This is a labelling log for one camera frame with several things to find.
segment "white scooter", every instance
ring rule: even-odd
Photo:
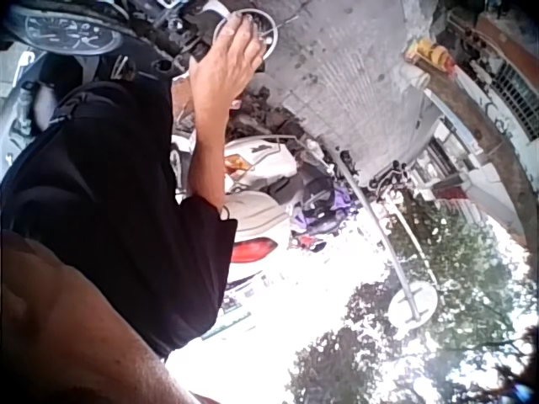
[[[178,200],[186,195],[185,158],[194,150],[196,134],[173,136],[171,163],[179,179]],[[303,181],[298,163],[283,141],[294,141],[302,149],[299,160],[316,162],[328,173],[320,146],[312,139],[294,136],[253,136],[225,145],[225,207],[223,218],[238,222],[230,287],[280,265],[291,237],[294,206],[302,201]]]

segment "speedometer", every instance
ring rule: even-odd
[[[12,6],[5,25],[28,45],[63,55],[101,55],[122,42],[121,33],[74,14]]]

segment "green foliage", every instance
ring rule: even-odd
[[[414,389],[419,376],[431,380],[440,402],[461,402],[470,393],[451,381],[450,375],[458,373],[463,363],[475,369],[486,369],[487,357],[500,363],[509,357],[525,363],[526,356],[515,344],[518,336],[511,314],[536,311],[536,285],[529,279],[515,279],[515,265],[498,251],[492,230],[407,197],[403,214],[438,282],[435,315],[425,326],[396,339],[387,308],[401,287],[397,277],[391,273],[384,282],[363,284],[349,299],[347,326],[324,334],[297,353],[288,386],[296,404],[386,402],[376,395],[376,385],[384,378],[382,363],[388,362],[408,367],[395,380],[391,402],[425,402]],[[391,232],[390,240],[408,278],[430,281],[423,260],[396,218],[392,218]],[[423,351],[404,354],[414,340],[423,344]],[[438,348],[426,348],[428,341]]]

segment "person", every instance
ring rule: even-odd
[[[92,82],[10,168],[3,361],[32,396],[196,402],[159,359],[215,323],[237,227],[220,215],[225,128],[264,53],[252,19],[234,13],[207,56],[191,60],[191,97],[185,83]],[[192,195],[178,205],[170,136],[187,98],[197,142]]]

